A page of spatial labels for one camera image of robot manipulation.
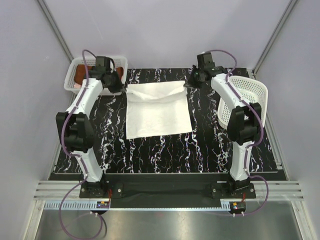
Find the brown towel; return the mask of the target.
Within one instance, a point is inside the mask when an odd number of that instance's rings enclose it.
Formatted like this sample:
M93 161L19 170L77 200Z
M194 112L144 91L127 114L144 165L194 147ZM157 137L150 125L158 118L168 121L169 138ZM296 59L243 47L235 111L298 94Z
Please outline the brown towel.
M123 79L124 75L124 69L122 67L116 68L117 74L120 77L120 79ZM79 64L76 67L75 75L74 75L74 82L82 85L83 80L86 78L86 70L85 70L85 65L84 64Z

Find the pink towel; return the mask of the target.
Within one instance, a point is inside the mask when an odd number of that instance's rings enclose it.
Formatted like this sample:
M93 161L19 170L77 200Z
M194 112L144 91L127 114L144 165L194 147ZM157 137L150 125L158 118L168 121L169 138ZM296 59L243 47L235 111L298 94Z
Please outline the pink towel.
M74 86L73 86L75 89L80 89L82 86L78 83L75 83Z

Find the white towel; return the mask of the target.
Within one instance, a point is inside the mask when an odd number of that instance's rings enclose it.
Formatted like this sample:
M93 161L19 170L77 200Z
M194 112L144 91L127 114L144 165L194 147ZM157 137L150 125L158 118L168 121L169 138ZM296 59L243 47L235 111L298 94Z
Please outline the white towel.
M185 81L129 84L126 89L128 140L193 131Z

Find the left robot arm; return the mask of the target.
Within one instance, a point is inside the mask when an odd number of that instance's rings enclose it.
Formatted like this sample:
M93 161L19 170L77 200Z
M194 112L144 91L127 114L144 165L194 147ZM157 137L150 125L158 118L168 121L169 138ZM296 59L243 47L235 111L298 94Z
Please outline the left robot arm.
M96 98L104 89L112 94L125 90L117 72L114 59L107 56L94 57L95 63L84 65L84 76L77 97L64 112L58 112L55 120L59 141L64 153L77 160L83 174L79 183L82 198L103 198L108 195L108 183L94 152L94 128L90 113Z

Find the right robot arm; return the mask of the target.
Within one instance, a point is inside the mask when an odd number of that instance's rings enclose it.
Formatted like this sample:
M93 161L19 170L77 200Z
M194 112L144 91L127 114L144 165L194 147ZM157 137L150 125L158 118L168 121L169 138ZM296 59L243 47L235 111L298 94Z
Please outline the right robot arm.
M197 55L197 65L184 86L199 89L210 81L210 86L225 102L230 110L227 124L227 134L232 141L233 155L227 192L232 198L239 198L250 188L252 176L249 163L252 148L259 145L263 139L263 124L261 120L262 107L259 103L249 103L230 80L231 70L216 66L212 50Z

